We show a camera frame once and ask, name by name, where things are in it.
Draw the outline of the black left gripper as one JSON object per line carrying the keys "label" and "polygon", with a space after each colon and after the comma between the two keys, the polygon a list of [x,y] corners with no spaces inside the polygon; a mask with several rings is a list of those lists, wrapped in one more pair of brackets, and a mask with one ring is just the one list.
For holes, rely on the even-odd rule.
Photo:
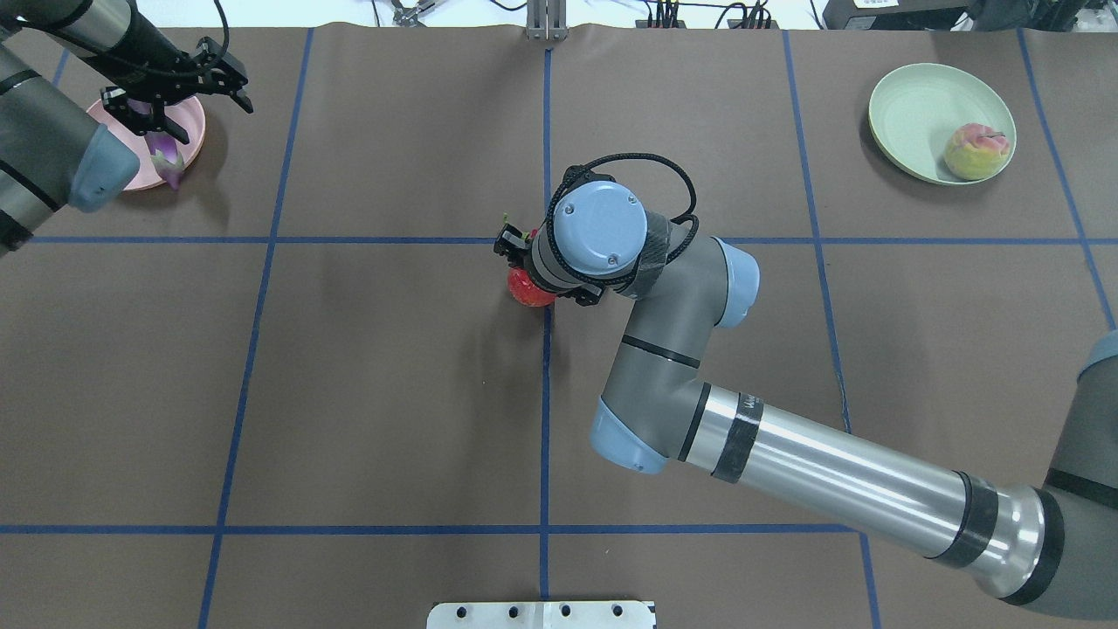
{"label": "black left gripper", "polygon": [[254,112],[246,68],[226,46],[201,38],[195,53],[173,47],[169,53],[149,61],[123,59],[116,53],[101,55],[101,74],[108,78],[108,87],[101,89],[101,104],[113,118],[131,123],[133,135],[164,133],[189,144],[189,132],[168,116],[165,107],[199,94],[227,95],[243,111]]}

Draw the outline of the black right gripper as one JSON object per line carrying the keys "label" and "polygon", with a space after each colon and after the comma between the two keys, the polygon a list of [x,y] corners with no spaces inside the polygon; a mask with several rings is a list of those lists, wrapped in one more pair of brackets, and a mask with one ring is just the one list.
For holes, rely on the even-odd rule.
{"label": "black right gripper", "polygon": [[523,232],[504,223],[494,242],[494,251],[506,259],[508,293],[525,307],[544,308],[559,298],[589,307],[603,298],[600,286],[576,282],[575,276],[563,271],[562,259],[551,251],[546,235],[539,230]]}

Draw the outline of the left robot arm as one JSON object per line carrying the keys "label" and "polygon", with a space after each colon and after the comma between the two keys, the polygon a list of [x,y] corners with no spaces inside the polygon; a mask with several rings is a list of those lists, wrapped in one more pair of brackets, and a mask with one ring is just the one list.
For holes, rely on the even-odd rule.
{"label": "left robot arm", "polygon": [[[186,53],[135,1],[4,1],[3,38],[39,31],[107,80],[100,103],[132,135],[162,135],[187,146],[190,133],[169,109],[199,94],[221,94],[245,112],[248,75],[221,39]],[[15,252],[57,211],[98,211],[138,175],[141,163],[108,125],[12,53],[1,83],[1,240]]]}

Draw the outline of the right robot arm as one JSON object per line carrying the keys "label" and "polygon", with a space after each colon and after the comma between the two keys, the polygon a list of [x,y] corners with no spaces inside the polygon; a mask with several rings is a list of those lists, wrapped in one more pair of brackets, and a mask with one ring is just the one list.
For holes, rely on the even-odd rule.
{"label": "right robot arm", "polygon": [[692,212],[648,211],[574,168],[542,225],[504,225],[493,248],[547,294],[634,301],[590,429],[606,460],[647,474],[686,463],[961,570],[1004,604],[1114,620],[1115,333],[1077,377],[1042,486],[996,486],[703,382],[712,333],[746,318],[760,270]]}

